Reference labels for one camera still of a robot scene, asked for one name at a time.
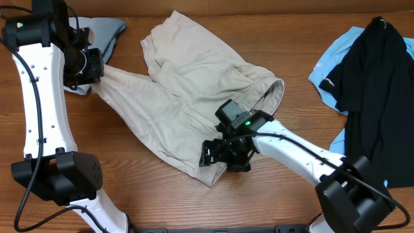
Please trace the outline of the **beige khaki shorts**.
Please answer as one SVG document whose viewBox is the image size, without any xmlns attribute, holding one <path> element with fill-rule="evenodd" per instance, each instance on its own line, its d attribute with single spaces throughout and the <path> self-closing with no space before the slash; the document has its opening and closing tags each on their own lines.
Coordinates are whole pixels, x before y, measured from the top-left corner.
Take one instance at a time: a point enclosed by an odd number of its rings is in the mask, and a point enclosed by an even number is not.
<svg viewBox="0 0 414 233">
<path fill-rule="evenodd" d="M 284 81 L 248 63 L 223 40 L 173 12 L 141 42 L 147 75 L 106 66 L 93 91 L 157 157 L 212 186 L 225 171 L 201 168 L 202 143 L 219 136 L 215 112 L 227 100 L 245 111 L 272 114 Z"/>
</svg>

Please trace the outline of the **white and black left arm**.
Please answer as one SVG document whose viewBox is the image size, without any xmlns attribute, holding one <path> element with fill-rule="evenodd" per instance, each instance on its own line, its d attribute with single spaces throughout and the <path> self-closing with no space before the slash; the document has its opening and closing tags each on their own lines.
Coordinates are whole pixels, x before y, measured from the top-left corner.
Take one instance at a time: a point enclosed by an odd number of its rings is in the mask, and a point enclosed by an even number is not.
<svg viewBox="0 0 414 233">
<path fill-rule="evenodd" d="M 134 232 L 104 191 L 98 157 L 79 152 L 71 133 L 65 88 L 97 83 L 104 74 L 92 30 L 70 26 L 71 12 L 64 1 L 33 1 L 24 16 L 5 22 L 1 43 L 19 71 L 27 131 L 12 177 L 61 213 L 76 212 L 95 232 Z"/>
</svg>

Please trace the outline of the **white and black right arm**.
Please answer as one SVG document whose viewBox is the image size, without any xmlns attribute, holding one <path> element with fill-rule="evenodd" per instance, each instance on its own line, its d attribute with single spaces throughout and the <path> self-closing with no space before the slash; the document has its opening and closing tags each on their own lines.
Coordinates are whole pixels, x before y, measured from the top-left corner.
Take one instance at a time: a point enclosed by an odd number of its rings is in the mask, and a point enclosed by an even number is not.
<svg viewBox="0 0 414 233">
<path fill-rule="evenodd" d="M 347 160 L 295 135 L 263 111 L 243 111 L 228 100 L 215 113 L 221 139 L 205 140 L 199 166 L 217 162 L 248 172 L 253 153 L 269 156 L 310 183 L 322 213 L 307 232 L 372 232 L 395 209 L 365 157 Z"/>
</svg>

